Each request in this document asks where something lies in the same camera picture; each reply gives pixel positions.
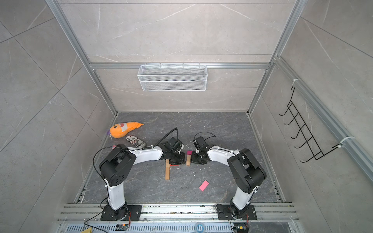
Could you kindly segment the pink block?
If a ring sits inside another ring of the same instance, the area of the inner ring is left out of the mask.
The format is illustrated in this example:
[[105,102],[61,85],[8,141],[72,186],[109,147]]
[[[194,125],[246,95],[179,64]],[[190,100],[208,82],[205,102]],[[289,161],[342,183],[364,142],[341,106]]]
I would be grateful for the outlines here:
[[208,181],[203,181],[203,183],[199,186],[199,189],[201,190],[201,191],[204,191],[207,187],[208,187],[208,185],[209,185],[209,182]]

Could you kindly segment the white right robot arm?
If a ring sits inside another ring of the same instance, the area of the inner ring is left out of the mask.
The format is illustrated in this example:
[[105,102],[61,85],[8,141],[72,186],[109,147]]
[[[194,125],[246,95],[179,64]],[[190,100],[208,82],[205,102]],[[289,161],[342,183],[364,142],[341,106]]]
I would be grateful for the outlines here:
[[267,173],[249,149],[229,150],[208,144],[203,137],[193,141],[196,151],[191,153],[191,163],[207,164],[209,161],[229,166],[236,182],[237,190],[229,205],[217,205],[218,212],[224,218],[256,220],[254,207],[251,205],[253,195],[267,178]]

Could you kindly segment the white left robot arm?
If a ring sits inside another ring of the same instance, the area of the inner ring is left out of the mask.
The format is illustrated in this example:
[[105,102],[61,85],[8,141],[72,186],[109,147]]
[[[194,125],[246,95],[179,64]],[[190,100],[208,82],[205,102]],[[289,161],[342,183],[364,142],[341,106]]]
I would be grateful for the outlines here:
[[177,128],[169,131],[155,145],[143,148],[131,148],[118,144],[101,161],[95,171],[105,182],[108,193],[108,205],[111,210],[118,211],[126,207],[124,196],[124,181],[133,165],[148,161],[169,160],[170,164],[184,164],[185,153]]

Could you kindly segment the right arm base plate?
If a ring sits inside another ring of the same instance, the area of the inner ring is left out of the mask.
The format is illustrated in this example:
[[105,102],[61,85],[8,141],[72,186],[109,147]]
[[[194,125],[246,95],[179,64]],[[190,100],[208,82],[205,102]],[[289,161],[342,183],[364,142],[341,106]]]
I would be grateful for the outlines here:
[[233,204],[216,204],[215,209],[219,220],[257,220],[255,207],[251,204],[242,210],[237,209]]

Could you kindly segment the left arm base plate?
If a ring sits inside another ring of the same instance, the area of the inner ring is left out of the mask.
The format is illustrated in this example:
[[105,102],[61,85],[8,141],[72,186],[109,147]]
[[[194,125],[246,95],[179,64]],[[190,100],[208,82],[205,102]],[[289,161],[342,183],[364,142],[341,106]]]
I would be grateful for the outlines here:
[[124,205],[118,210],[113,210],[110,205],[103,209],[101,221],[138,221],[141,216],[142,205]]

